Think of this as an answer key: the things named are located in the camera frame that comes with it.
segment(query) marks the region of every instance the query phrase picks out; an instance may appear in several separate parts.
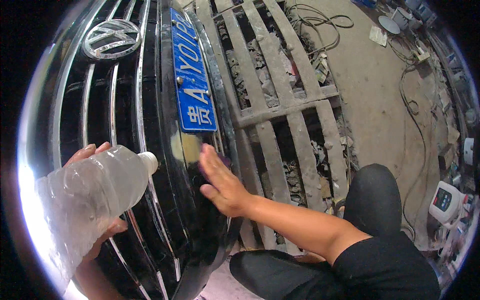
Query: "blue license plate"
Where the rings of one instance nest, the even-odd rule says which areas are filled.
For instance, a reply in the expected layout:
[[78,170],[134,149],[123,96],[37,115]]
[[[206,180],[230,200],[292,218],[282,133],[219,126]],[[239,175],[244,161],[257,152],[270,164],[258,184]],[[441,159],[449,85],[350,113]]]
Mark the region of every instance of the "blue license plate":
[[195,30],[176,10],[170,8],[170,14],[181,128],[185,132],[215,131],[215,110],[207,95],[207,77]]

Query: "transparent bottle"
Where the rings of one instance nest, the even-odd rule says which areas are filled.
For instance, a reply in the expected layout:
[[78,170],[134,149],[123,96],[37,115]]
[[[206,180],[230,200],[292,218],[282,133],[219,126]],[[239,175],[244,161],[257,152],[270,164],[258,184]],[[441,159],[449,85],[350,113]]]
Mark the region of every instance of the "transparent bottle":
[[157,168],[151,152],[117,145],[35,182],[54,243],[50,258],[64,283],[113,219],[138,203]]

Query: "volkswagen logo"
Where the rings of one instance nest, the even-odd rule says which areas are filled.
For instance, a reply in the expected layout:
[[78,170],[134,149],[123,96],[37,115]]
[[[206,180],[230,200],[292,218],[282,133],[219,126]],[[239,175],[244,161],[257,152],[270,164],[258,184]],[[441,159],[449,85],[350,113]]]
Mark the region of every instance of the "volkswagen logo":
[[113,19],[98,24],[88,32],[84,52],[94,59],[112,60],[134,52],[141,41],[141,34],[135,24]]

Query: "white bottle cap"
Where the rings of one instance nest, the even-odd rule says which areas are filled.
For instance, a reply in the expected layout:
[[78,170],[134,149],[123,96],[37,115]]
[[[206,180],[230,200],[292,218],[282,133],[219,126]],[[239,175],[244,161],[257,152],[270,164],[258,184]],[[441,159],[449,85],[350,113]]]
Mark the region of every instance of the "white bottle cap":
[[156,159],[155,154],[147,151],[139,153],[138,156],[140,156],[145,167],[147,168],[149,176],[156,172],[156,169],[158,168],[158,160]]

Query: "black pants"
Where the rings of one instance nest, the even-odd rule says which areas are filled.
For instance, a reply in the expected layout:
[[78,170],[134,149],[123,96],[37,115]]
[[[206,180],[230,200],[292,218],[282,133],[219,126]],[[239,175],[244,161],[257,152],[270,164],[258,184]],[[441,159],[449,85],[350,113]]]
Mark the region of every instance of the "black pants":
[[[372,164],[357,172],[348,191],[344,219],[372,236],[400,231],[400,193],[387,167]],[[284,252],[260,250],[235,254],[230,261],[230,271],[254,294],[278,300],[321,272],[330,271],[330,265],[299,263]]]

